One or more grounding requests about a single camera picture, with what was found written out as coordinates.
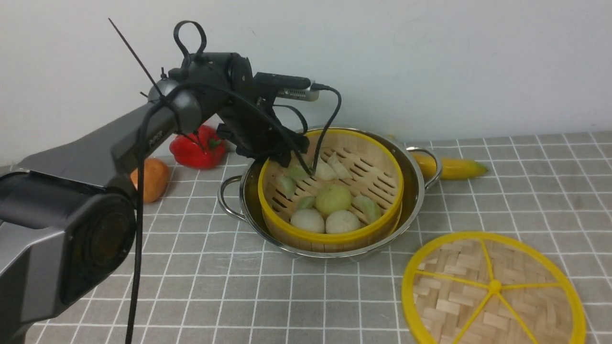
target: stainless steel pot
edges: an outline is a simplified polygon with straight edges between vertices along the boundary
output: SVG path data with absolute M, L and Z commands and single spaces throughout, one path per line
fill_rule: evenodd
M 276 240 L 270 232 L 268 232 L 266 223 L 264 222 L 261 205 L 259 203 L 257 193 L 257 183 L 259 180 L 259 173 L 264 165 L 266 159 L 255 160 L 244 172 L 242 176 L 230 177 L 221 183 L 221 187 L 217 193 L 217 199 L 223 211 L 229 216 L 238 219 L 240 221 L 247 222 L 253 229 L 259 233 L 265 240 L 280 248 L 281 250 L 290 253 L 296 257 L 304 257 L 310 260 L 327 260 L 329 263 L 344 263 L 347 261 L 355 261 L 361 259 L 371 253 L 378 252 L 384 247 L 388 246 L 393 240 L 402 235 L 412 222 L 414 221 L 417 213 L 419 212 L 425 196 L 425 191 L 435 184 L 442 173 L 442 161 L 438 156 L 427 148 L 408 147 L 404 148 L 403 145 L 390 140 L 388 137 L 377 135 L 374 133 L 364 132 L 358 129 L 339 128 L 345 130 L 352 130 L 359 132 L 364 135 L 368 135 L 378 140 L 384 145 L 397 159 L 400 164 L 401 170 L 404 174 L 404 198 L 401 209 L 400 221 L 397 230 L 389 237 L 381 240 L 375 244 L 367 247 L 336 253 L 319 253 L 296 249 L 292 246 L 286 245 Z M 411 152 L 423 152 L 432 156 L 437 164 L 435 176 L 425 182 L 423 180 L 423 174 L 420 172 L 419 165 L 417 164 Z M 231 209 L 225 201 L 224 194 L 225 189 L 228 185 L 240 182 L 239 189 L 239 200 L 241 211 Z

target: grid tablecloth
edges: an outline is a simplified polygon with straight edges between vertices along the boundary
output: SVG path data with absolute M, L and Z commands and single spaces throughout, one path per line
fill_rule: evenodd
M 548 256 L 581 296 L 589 343 L 612 343 L 612 132 L 417 144 L 490 173 L 439 183 L 388 250 L 344 266 L 294 260 L 221 211 L 221 181 L 249 160 L 230 154 L 195 171 L 165 157 L 172 181 L 145 209 L 134 343 L 414 343 L 401 308 L 408 260 L 434 237 L 467 230 Z M 133 255 L 61 316 L 34 325 L 27 343 L 122 343 L 132 271 Z

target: red bell pepper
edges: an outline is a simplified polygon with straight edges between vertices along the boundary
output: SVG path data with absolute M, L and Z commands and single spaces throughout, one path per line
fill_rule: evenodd
M 213 168 L 221 162 L 225 154 L 225 143 L 217 136 L 217 131 L 207 125 L 198 129 L 198 136 L 178 135 L 170 143 L 170 152 L 177 163 L 199 170 Z

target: steamer basket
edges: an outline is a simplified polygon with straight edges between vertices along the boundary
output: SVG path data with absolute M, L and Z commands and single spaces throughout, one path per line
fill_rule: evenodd
M 307 161 L 312 161 L 316 142 L 321 131 L 306 135 L 310 146 Z M 264 221 L 274 238 L 297 249 L 312 252 L 344 252 L 360 249 L 378 242 L 392 234 L 401 214 L 404 180 L 400 166 L 391 152 L 369 136 L 351 130 L 329 129 L 321 145 L 321 158 L 327 161 L 336 152 L 341 163 L 349 170 L 353 179 L 324 182 L 310 178 L 297 182 L 296 194 L 290 200 L 280 191 L 276 179 L 286 169 L 268 160 L 262 167 L 258 181 L 258 196 Z M 298 163 L 295 156 L 291 164 Z M 362 222 L 363 227 L 349 233 L 319 234 L 300 230 L 289 223 L 296 202 L 305 196 L 316 196 L 318 190 L 329 183 L 346 185 L 351 194 L 363 194 L 378 203 L 382 217 L 366 225 L 364 214 L 355 206 L 349 209 Z

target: yellow rim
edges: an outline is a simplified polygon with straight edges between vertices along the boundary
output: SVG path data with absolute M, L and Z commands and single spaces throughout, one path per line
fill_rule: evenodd
M 321 130 L 314 130 L 311 132 L 307 132 L 306 136 L 313 136 L 316 135 L 317 133 L 319 133 Z M 261 169 L 261 173 L 259 174 L 259 181 L 258 181 L 258 185 L 257 185 L 257 192 L 259 195 L 259 202 L 261 203 L 261 209 L 263 210 L 264 214 L 268 216 L 268 219 L 270 221 L 272 221 L 272 223 L 276 226 L 278 226 L 279 228 L 281 228 L 283 231 L 287 232 L 288 234 L 294 236 L 294 237 L 298 237 L 300 239 L 303 240 L 308 240 L 311 242 L 317 242 L 320 244 L 341 244 L 344 242 L 348 242 L 348 241 L 355 241 L 356 239 L 368 236 L 370 234 L 372 234 L 374 231 L 376 231 L 378 228 L 380 228 L 380 226 L 384 223 L 387 223 L 395 214 L 397 214 L 397 212 L 400 209 L 401 206 L 401 200 L 403 197 L 403 191 L 404 191 L 404 176 L 401 173 L 401 168 L 400 168 L 400 164 L 397 163 L 397 160 L 395 159 L 395 157 L 393 156 L 393 154 L 391 154 L 391 152 L 389 152 L 389 150 L 383 146 L 381 143 L 379 143 L 378 141 L 374 140 L 373 138 L 363 135 L 361 133 L 356 133 L 350 130 L 342 130 L 342 129 L 329 129 L 327 131 L 327 133 L 343 133 L 343 134 L 348 134 L 348 135 L 353 135 L 353 136 L 357 136 L 363 140 L 367 140 L 373 144 L 375 144 L 377 147 L 379 147 L 387 156 L 389 159 L 391 159 L 391 161 L 393 162 L 393 165 L 395 167 L 395 170 L 397 172 L 398 175 L 398 195 L 395 197 L 395 201 L 393 202 L 393 204 L 391 204 L 391 207 L 389 208 L 389 210 L 387 212 L 385 212 L 380 219 L 376 220 L 374 223 L 371 223 L 363 228 L 360 228 L 356 231 L 352 231 L 349 233 L 342 233 L 342 234 L 318 234 L 318 233 L 311 233 L 308 231 L 304 231 L 301 230 L 297 227 L 292 226 L 290 223 L 284 221 L 283 219 L 280 218 L 280 216 L 278 216 L 273 210 L 272 207 L 270 207 L 266 201 L 266 197 L 264 195 L 264 178 L 263 176 L 266 175 L 266 169 L 268 168 L 269 164 L 270 164 L 270 160 L 267 160 L 264 163 L 264 166 Z
M 440 246 L 444 244 L 448 244 L 453 241 L 457 241 L 457 240 L 470 240 L 470 239 L 481 241 L 483 245 L 482 249 L 483 249 L 484 256 L 485 256 L 485 261 L 487 262 L 487 269 L 489 271 L 489 276 L 493 276 L 493 268 L 491 264 L 491 259 L 489 257 L 488 251 L 484 244 L 484 240 L 495 241 L 495 242 L 499 242 L 499 243 L 502 243 L 508 246 L 515 247 L 516 249 L 519 249 L 522 252 L 526 253 L 527 255 L 531 256 L 536 261 L 538 261 L 540 264 L 542 264 L 544 267 L 546 267 L 553 274 L 553 277 L 556 278 L 558 283 L 532 283 L 532 284 L 523 284 L 523 285 L 506 285 L 506 286 L 502 286 L 501 290 L 509 290 L 509 289 L 516 289 L 516 288 L 546 288 L 546 287 L 551 287 L 551 286 L 561 287 L 565 291 L 565 295 L 567 296 L 567 299 L 572 308 L 573 330 L 572 330 L 572 337 L 570 339 L 570 343 L 571 344 L 584 343 L 585 337 L 586 337 L 586 320 L 584 317 L 584 310 L 582 307 L 582 303 L 580 302 L 580 297 L 578 296 L 576 289 L 574 289 L 572 283 L 570 282 L 569 279 L 567 279 L 567 277 L 563 274 L 563 272 L 561 272 L 561 270 L 559 270 L 559 268 L 556 265 L 554 265 L 554 263 L 551 262 L 548 258 L 546 258 L 543 254 L 534 250 L 530 246 L 525 245 L 520 241 L 514 240 L 511 237 L 502 236 L 502 235 L 494 234 L 494 233 L 484 233 L 484 232 L 461 232 L 461 233 L 452 233 L 452 234 L 447 234 L 445 236 L 441 236 L 425 244 L 410 259 L 410 262 L 408 263 L 408 266 L 406 267 L 406 271 L 404 273 L 404 279 L 401 285 L 401 303 L 404 308 L 404 316 L 406 317 L 408 326 L 410 327 L 410 330 L 412 331 L 413 336 L 417 339 L 419 343 L 436 344 L 437 342 L 434 340 L 434 338 L 431 336 L 431 334 L 429 333 L 429 331 L 427 330 L 427 328 L 421 321 L 421 317 L 415 306 L 412 285 L 414 284 L 414 277 L 416 274 L 429 275 L 429 276 L 438 277 L 441 279 L 451 279 L 456 282 L 462 282 L 462 283 L 470 284 L 470 285 L 473 285 L 479 288 L 489 289 L 488 285 L 484 285 L 481 283 L 477 283 L 477 282 L 473 282 L 469 280 L 463 280 L 463 279 L 459 279 L 459 278 L 452 277 L 449 275 L 441 275 L 441 274 L 436 274 L 432 272 L 425 272 L 425 271 L 418 270 L 419 264 L 434 250 L 440 248 Z M 516 321 L 519 323 L 519 325 L 525 331 L 525 333 L 527 333 L 527 336 L 531 339 L 531 341 L 533 343 L 538 343 L 538 341 L 533 336 L 533 334 L 531 333 L 527 325 L 525 325 L 525 323 L 520 318 L 520 316 L 516 313 L 516 311 L 512 308 L 512 306 L 508 304 L 506 299 L 501 296 L 500 291 L 489 291 L 487 293 L 483 301 L 474 311 L 474 314 L 472 314 L 472 317 L 468 319 L 468 322 L 461 329 L 461 332 L 457 335 L 457 338 L 455 338 L 454 343 L 457 343 L 461 339 L 461 336 L 468 330 L 470 325 L 476 319 L 477 315 L 484 308 L 484 306 L 487 304 L 487 301 L 492 296 L 499 297 L 500 301 L 506 306 L 506 308 L 508 308 L 510 313 L 516 318 Z

